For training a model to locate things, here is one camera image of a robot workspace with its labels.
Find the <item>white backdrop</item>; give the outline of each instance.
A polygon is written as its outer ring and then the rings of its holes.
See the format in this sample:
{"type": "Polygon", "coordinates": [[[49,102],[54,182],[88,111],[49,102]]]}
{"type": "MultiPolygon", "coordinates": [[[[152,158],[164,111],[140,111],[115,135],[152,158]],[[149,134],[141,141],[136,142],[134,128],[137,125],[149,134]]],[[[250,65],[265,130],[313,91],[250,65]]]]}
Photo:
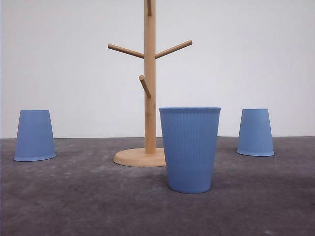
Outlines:
{"type": "MultiPolygon", "coordinates": [[[[274,136],[315,135],[314,0],[157,0],[157,108],[219,106],[219,135],[268,108],[274,136]]],[[[143,137],[143,0],[2,0],[1,137],[21,109],[54,136],[143,137]]],[[[161,136],[157,110],[157,135],[161,136]]]]}

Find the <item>blue cup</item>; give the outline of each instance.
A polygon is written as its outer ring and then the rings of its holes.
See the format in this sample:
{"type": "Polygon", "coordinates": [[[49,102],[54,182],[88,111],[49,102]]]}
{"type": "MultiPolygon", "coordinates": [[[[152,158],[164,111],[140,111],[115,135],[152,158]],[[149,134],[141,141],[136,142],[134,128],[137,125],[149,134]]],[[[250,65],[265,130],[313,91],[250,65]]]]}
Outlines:
{"type": "Polygon", "coordinates": [[[55,156],[49,111],[21,110],[14,160],[39,161],[55,156]]]}
{"type": "Polygon", "coordinates": [[[273,156],[268,109],[243,109],[237,153],[247,156],[273,156]]]}
{"type": "Polygon", "coordinates": [[[182,193],[211,188],[221,108],[160,108],[168,185],[182,193]]]}

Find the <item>wooden mug tree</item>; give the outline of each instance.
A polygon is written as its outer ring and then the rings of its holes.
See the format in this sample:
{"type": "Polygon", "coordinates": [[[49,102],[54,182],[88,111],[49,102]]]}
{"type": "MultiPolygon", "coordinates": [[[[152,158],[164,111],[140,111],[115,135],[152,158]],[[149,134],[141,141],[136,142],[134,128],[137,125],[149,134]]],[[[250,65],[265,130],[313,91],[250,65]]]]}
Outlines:
{"type": "Polygon", "coordinates": [[[139,79],[145,92],[145,148],[116,153],[114,162],[125,166],[165,166],[164,150],[156,147],[156,59],[192,44],[192,41],[156,54],[156,0],[144,0],[144,54],[108,44],[109,49],[144,59],[144,76],[139,79]]]}

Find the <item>wooden dowel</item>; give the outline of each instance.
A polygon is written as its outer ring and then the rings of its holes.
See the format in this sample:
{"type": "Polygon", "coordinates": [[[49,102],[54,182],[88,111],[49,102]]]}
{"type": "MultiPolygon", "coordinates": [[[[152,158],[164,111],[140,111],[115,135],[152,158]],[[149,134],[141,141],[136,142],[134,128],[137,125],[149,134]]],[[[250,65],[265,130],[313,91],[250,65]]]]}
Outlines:
{"type": "Polygon", "coordinates": [[[151,0],[148,0],[148,16],[152,16],[151,0]]]}
{"type": "Polygon", "coordinates": [[[112,49],[112,50],[115,50],[115,51],[118,51],[118,52],[126,53],[126,54],[129,54],[129,55],[132,55],[132,56],[144,59],[144,54],[136,52],[136,51],[133,51],[133,50],[130,50],[130,49],[127,49],[127,48],[122,48],[122,47],[119,47],[119,46],[116,46],[116,45],[113,45],[113,44],[108,44],[108,48],[112,49]]]}
{"type": "Polygon", "coordinates": [[[140,80],[140,82],[141,82],[141,84],[142,84],[142,87],[143,87],[144,92],[146,93],[147,97],[148,97],[148,98],[151,98],[151,94],[150,94],[150,92],[149,92],[149,89],[148,89],[148,86],[147,86],[147,84],[146,84],[146,81],[144,80],[144,76],[143,76],[143,75],[140,75],[140,76],[139,76],[139,80],[140,80]]]}
{"type": "Polygon", "coordinates": [[[174,47],[172,47],[172,48],[169,48],[169,49],[167,49],[167,50],[165,50],[165,51],[163,51],[163,52],[157,53],[157,54],[156,54],[156,59],[158,59],[158,58],[160,58],[160,57],[162,57],[162,56],[165,56],[165,55],[167,55],[167,54],[170,54],[170,53],[172,53],[172,52],[174,52],[174,51],[180,50],[180,49],[182,49],[182,48],[184,48],[184,47],[187,47],[187,46],[189,46],[189,45],[191,45],[191,44],[192,44],[192,41],[191,41],[191,40],[188,40],[188,41],[186,41],[186,42],[184,42],[184,43],[181,43],[181,44],[176,45],[176,46],[174,46],[174,47]]]}

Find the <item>gray floor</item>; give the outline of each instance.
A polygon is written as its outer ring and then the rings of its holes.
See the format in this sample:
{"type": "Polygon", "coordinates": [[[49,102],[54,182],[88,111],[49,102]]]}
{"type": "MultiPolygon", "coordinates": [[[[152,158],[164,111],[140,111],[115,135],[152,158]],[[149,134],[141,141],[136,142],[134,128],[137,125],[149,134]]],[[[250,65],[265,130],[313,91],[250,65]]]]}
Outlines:
{"type": "Polygon", "coordinates": [[[1,140],[1,235],[314,236],[315,138],[274,143],[250,157],[219,138],[212,189],[192,195],[168,188],[165,167],[112,162],[142,138],[56,139],[56,158],[28,163],[1,140]]]}

